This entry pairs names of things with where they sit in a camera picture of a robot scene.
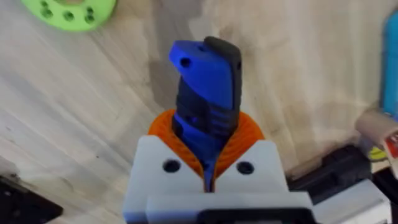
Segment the white orange right gripper right finger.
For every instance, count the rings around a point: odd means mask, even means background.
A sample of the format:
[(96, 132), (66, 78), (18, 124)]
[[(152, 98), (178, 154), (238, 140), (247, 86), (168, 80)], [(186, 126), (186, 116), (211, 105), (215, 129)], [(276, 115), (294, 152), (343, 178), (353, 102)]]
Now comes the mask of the white orange right gripper right finger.
[(238, 126), (216, 160), (211, 186), (213, 192), (287, 190), (276, 144), (246, 113), (238, 114)]

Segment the white orange right gripper left finger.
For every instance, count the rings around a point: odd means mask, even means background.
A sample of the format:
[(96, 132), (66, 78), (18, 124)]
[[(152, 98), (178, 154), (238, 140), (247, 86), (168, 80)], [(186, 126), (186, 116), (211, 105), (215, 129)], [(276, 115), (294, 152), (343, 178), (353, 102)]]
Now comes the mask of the white orange right gripper left finger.
[(204, 192), (199, 160), (172, 130), (174, 113), (167, 110), (158, 115), (139, 138), (123, 204), (127, 222), (147, 221), (151, 196)]

